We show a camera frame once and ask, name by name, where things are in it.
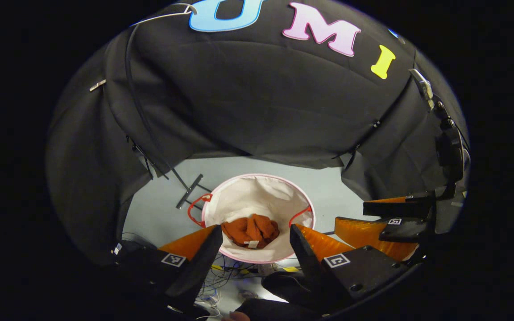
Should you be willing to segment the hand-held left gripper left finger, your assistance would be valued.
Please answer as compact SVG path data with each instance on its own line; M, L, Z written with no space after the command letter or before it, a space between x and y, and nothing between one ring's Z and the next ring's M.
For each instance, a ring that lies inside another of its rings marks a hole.
M214 224L160 248L122 247L114 271L133 297L180 313L201 313L195 299L222 244L222 227Z

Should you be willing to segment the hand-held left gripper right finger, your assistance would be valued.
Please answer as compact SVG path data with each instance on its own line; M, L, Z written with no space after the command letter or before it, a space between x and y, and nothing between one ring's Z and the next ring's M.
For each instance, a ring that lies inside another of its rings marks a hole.
M290 244L321 309L363 304L412 274L407 265L370 245L352 248L301 224L291 224Z

